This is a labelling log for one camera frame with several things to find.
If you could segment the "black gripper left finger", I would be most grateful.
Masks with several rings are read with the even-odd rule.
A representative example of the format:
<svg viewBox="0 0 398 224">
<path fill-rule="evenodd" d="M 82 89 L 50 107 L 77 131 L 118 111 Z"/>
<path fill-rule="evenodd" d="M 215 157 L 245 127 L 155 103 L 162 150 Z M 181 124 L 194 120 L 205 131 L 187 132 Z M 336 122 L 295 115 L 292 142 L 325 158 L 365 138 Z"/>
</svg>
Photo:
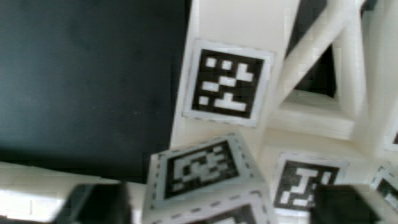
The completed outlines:
<svg viewBox="0 0 398 224">
<path fill-rule="evenodd" d="M 52 224 L 132 224 L 125 183 L 80 184 L 70 193 Z"/>
</svg>

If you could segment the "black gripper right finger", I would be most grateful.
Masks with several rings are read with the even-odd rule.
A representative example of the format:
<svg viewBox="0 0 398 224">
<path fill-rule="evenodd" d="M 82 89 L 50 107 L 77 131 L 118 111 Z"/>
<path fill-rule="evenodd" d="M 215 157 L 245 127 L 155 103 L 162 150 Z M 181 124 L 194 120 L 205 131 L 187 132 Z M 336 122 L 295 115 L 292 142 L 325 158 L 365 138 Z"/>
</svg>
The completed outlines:
<svg viewBox="0 0 398 224">
<path fill-rule="evenodd" d="M 398 224 L 398 212 L 366 185 L 320 185 L 309 224 Z"/>
</svg>

